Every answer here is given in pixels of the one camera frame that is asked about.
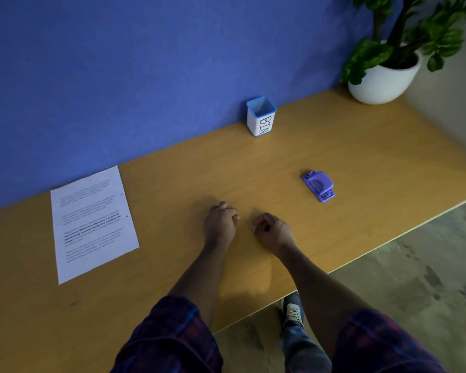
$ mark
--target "concrete floor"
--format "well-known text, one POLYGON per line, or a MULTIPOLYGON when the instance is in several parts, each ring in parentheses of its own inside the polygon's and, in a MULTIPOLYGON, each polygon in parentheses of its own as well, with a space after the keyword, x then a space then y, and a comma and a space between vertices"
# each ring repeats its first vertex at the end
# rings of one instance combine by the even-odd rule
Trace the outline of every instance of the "concrete floor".
MULTIPOLYGON (((447 371, 466 372, 466 204, 331 276, 395 319, 447 371)), ((272 305, 217 333, 224 371, 284 371, 279 332, 272 305)))

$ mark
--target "fist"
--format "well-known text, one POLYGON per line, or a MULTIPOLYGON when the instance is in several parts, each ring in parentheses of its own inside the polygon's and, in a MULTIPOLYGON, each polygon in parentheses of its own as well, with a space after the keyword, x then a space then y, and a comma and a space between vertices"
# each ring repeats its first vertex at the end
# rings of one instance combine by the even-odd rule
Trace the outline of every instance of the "fist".
POLYGON ((236 221, 239 219, 238 210, 225 201, 213 205, 204 222, 205 245, 227 248, 236 236, 236 221))
POLYGON ((258 216, 252 227, 259 243, 277 257, 287 249, 297 247, 290 227, 271 213, 258 216))

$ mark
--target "small bin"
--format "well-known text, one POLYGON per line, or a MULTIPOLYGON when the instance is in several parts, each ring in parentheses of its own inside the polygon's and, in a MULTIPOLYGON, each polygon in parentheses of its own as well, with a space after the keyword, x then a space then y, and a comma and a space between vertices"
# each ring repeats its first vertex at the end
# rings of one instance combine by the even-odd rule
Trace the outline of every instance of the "small bin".
POLYGON ((274 113, 278 109, 268 97, 247 102, 247 126, 254 136, 264 135, 273 128, 274 113))

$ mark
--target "sneaker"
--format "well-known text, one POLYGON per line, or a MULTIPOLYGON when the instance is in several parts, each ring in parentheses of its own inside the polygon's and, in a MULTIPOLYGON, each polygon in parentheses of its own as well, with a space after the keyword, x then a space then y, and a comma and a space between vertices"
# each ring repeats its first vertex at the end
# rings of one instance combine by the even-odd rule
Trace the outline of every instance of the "sneaker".
POLYGON ((283 312, 283 327, 302 326, 304 328, 304 308, 302 301, 295 291, 286 296, 281 303, 283 312))

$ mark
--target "white paper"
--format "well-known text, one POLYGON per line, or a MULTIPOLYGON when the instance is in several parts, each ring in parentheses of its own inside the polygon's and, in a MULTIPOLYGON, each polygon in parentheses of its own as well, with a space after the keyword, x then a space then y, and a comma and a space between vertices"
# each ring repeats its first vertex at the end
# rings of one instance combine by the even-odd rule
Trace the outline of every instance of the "white paper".
POLYGON ((59 284, 140 246, 117 166, 50 197, 59 284))

